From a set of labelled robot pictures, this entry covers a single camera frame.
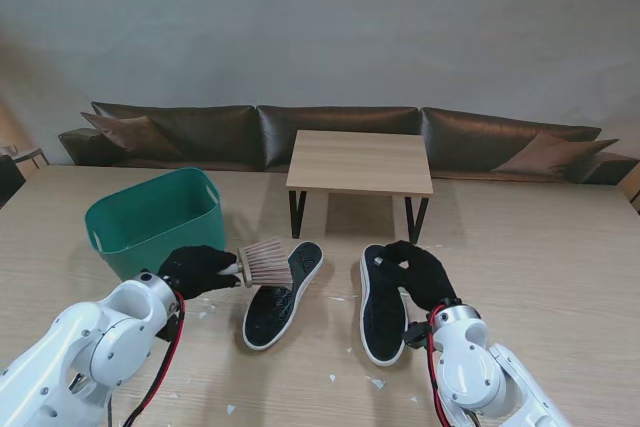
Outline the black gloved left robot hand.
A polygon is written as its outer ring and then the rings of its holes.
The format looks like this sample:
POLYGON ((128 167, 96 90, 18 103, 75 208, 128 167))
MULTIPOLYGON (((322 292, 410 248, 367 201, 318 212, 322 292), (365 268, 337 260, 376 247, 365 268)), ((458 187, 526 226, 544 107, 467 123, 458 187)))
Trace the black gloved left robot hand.
POLYGON ((209 291, 240 286, 236 275, 222 274, 236 259, 234 254, 210 246, 181 247, 168 256, 157 275, 169 280, 184 300, 190 300, 209 291))

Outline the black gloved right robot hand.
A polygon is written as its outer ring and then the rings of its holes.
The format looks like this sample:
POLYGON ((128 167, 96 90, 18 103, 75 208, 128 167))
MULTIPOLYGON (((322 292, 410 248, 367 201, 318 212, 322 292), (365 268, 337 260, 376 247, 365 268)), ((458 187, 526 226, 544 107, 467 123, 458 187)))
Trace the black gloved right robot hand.
POLYGON ((374 263, 392 285, 407 291, 425 311, 432 311, 445 299, 458 298, 442 263, 408 241, 383 246, 374 256, 374 263))

